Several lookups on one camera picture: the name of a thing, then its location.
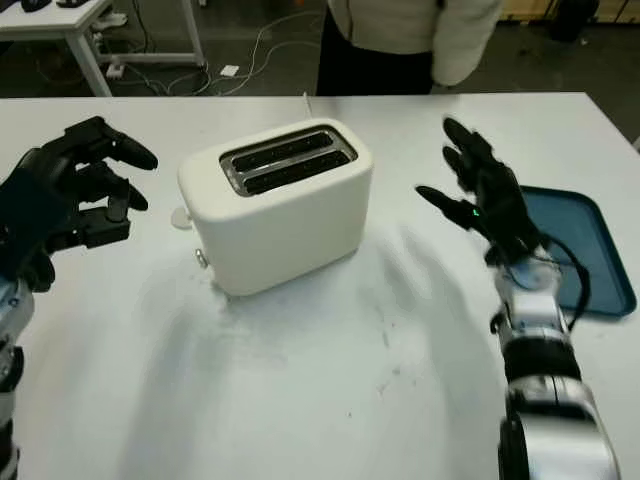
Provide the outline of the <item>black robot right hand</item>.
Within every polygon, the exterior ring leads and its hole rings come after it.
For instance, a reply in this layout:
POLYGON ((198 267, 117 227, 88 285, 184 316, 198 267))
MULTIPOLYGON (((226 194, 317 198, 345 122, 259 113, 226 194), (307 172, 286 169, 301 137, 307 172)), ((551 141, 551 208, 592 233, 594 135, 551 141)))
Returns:
POLYGON ((475 201, 455 200, 426 185, 416 186, 415 191, 449 221, 483 236, 495 251, 495 263, 517 263, 533 255, 543 237, 529 217, 513 171, 496 159, 480 133, 451 117, 443 120, 443 130, 450 140, 442 148, 443 158, 458 185, 475 201))

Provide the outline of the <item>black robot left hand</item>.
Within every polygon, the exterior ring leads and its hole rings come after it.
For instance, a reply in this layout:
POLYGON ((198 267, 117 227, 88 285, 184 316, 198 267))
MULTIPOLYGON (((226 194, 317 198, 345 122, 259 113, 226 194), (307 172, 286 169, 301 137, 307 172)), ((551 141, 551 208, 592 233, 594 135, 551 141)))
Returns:
POLYGON ((128 212, 146 211, 149 203, 109 159, 145 171, 158 167, 150 150, 100 116, 29 150, 1 184, 5 245, 31 250, 70 239, 93 247, 98 242, 87 241, 88 234, 128 229, 128 212))

